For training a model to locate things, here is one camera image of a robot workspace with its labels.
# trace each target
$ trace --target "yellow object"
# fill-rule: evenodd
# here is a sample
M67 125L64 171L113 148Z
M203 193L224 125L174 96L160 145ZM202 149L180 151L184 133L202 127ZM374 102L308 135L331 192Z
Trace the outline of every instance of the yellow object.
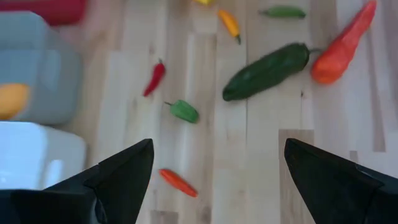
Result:
M236 19L229 12L222 9L218 11L218 16L224 22L224 25L228 29L229 33L235 37L238 41L238 44L241 45L241 33L239 31L239 25L238 22L236 22Z
M213 0L195 0L195 1L208 6Z
M29 100L29 86L19 83L0 85L0 120L11 119Z

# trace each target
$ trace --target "orange chili pepper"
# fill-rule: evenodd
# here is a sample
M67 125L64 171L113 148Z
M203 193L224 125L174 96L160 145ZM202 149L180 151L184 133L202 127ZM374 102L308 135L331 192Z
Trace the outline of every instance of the orange chili pepper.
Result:
M227 11L220 9L218 11L218 16L224 22L224 25L228 29L231 36L235 37L238 44L241 45L241 35L239 31L239 25L236 19Z
M166 180L167 183L169 183L171 186L175 187L176 189L181 190L182 192L186 193L191 197L198 196L197 191L173 171L168 169L161 169L159 170L159 174Z
M369 1L352 23L318 58L312 68L312 78L321 84L332 84L341 78L355 55L362 35L369 29L376 13L377 2Z

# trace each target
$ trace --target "wooden surface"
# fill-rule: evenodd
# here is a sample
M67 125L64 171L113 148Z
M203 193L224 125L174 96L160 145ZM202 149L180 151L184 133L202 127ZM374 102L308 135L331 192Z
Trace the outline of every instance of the wooden surface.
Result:
M313 130L279 130L280 224L315 224L284 159L286 139L313 144L313 137Z
M386 44L398 41L396 29L386 29L397 21L394 1L379 1L372 29L336 84L313 83L309 65L275 88L227 103L222 89L240 68L289 42L326 48L364 1L217 0L205 7L189 0L91 0L81 24L59 28L85 58L79 110L60 128L86 140L88 167L144 138L154 140L154 172L137 223L311 223L280 158L286 137L398 176L390 85L397 57ZM275 4L300 6L308 16L291 21L257 14ZM237 18L241 45L218 20L218 9ZM143 98L159 58L166 77ZM198 124L174 118L163 104L178 99L197 108ZM161 168L187 179L198 198L167 185L157 174Z

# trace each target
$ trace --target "red pepper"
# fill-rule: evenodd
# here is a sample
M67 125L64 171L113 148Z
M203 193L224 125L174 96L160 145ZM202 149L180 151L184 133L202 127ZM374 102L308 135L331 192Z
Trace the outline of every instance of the red pepper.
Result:
M315 81L331 84L343 76L354 58L360 38L372 23L376 6L375 0L369 1L328 50L318 58L312 68L312 78Z
M51 26L59 26L80 21L86 5L86 0L0 0L0 11L32 11L43 17Z
M154 71L152 75L152 80L148 84L147 88L144 91L144 96L147 97L151 94L158 86L160 81L162 81L163 76L166 73L166 68L162 63L162 60L159 59L159 63L154 66Z
M198 192L173 171L168 169L161 169L159 170L159 174L166 180L167 183L169 183L171 186L175 187L176 189L181 190L182 192L186 193L191 197L198 196Z

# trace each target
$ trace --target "gray container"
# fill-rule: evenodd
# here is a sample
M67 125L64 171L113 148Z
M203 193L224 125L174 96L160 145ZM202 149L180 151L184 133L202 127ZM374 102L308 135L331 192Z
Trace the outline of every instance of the gray container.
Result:
M76 110L81 57L32 12L0 13L0 84L30 86L30 100L12 120L67 122Z

